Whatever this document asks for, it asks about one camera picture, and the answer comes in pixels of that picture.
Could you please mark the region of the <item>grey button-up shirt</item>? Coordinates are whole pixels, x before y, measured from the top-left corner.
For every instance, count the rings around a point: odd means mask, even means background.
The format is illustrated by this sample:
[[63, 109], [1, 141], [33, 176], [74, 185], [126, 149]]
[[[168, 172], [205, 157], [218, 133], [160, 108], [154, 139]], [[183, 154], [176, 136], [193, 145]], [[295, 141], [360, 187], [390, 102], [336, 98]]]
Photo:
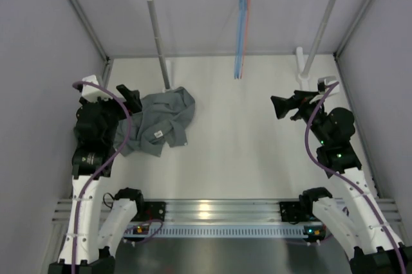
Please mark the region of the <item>grey button-up shirt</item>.
[[132, 152], [143, 152], [155, 157], [162, 154], [164, 144], [170, 148], [188, 144], [186, 128], [195, 114], [195, 99], [184, 87], [150, 94], [141, 99], [142, 111], [131, 116], [131, 129], [127, 120], [119, 122], [114, 148], [118, 149], [124, 140], [126, 145], [120, 151], [123, 156]]

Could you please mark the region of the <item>pink wire hanger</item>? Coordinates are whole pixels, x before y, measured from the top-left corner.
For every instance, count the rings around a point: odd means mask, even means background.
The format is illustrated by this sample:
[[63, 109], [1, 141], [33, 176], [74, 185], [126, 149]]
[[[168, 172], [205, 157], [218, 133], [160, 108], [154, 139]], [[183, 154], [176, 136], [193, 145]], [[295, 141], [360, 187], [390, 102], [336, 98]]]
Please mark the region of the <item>pink wire hanger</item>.
[[248, 24], [249, 24], [249, 16], [250, 16], [250, 0], [246, 0], [246, 5], [245, 5], [245, 28], [244, 28], [244, 39], [243, 39], [243, 51], [242, 51], [242, 61], [241, 61], [241, 75], [240, 79], [243, 78], [243, 67], [244, 67], [244, 61], [245, 61], [245, 54], [247, 50], [247, 41], [248, 41]]

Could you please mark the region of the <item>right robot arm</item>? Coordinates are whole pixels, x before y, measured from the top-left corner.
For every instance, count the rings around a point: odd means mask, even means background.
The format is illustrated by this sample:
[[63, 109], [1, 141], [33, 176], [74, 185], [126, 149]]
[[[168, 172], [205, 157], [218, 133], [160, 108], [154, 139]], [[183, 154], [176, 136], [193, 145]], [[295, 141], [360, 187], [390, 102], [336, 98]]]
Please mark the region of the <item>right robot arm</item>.
[[322, 92], [295, 91], [290, 98], [271, 96], [276, 116], [294, 110], [292, 121], [304, 120], [305, 134], [320, 142], [310, 158], [339, 191], [345, 210], [324, 187], [305, 190], [299, 200], [306, 212], [320, 220], [344, 250], [352, 273], [411, 273], [411, 247], [392, 229], [366, 182], [362, 164], [350, 138], [355, 133], [353, 113], [324, 109]]

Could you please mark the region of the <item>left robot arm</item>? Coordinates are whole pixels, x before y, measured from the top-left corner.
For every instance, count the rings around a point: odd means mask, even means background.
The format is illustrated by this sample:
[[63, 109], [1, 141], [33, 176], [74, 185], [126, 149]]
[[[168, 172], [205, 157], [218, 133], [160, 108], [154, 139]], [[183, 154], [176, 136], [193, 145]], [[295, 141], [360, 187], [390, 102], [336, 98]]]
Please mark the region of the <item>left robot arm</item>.
[[139, 91], [117, 86], [122, 98], [81, 81], [74, 84], [82, 96], [76, 112], [74, 134], [77, 146], [72, 164], [72, 204], [64, 244], [48, 273], [114, 273], [115, 255], [128, 224], [144, 207], [140, 190], [119, 190], [106, 220], [100, 220], [113, 161], [126, 142], [115, 145], [118, 125], [125, 121], [131, 132], [131, 117], [142, 110]]

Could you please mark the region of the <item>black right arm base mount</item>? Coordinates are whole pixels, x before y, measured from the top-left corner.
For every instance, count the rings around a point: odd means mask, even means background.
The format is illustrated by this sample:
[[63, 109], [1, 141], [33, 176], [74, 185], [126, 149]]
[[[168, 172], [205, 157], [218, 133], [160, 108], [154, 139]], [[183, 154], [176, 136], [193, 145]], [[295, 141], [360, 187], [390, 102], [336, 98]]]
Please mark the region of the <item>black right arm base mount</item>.
[[300, 202], [283, 201], [279, 203], [281, 221], [284, 223], [298, 224], [306, 219], [306, 214], [301, 208]]

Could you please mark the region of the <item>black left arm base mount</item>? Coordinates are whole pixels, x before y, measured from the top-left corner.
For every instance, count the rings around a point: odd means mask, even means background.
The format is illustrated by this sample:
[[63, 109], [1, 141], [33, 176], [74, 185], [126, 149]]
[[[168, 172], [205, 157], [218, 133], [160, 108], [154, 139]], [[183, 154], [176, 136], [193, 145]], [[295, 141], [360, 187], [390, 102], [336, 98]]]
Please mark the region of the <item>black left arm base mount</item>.
[[140, 219], [142, 221], [154, 219], [164, 221], [166, 205], [166, 202], [163, 201], [145, 201]]

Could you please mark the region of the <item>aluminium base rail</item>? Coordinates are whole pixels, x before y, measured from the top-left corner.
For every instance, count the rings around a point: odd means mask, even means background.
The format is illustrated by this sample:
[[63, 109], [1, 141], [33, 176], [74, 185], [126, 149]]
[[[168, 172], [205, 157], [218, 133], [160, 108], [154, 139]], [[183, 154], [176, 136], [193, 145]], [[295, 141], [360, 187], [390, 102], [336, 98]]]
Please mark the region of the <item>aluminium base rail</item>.
[[[282, 223], [279, 203], [295, 199], [146, 199], [166, 202], [167, 223]], [[391, 223], [402, 222], [392, 199], [377, 199], [384, 217]], [[58, 201], [52, 222], [66, 223], [70, 218], [71, 200]]]

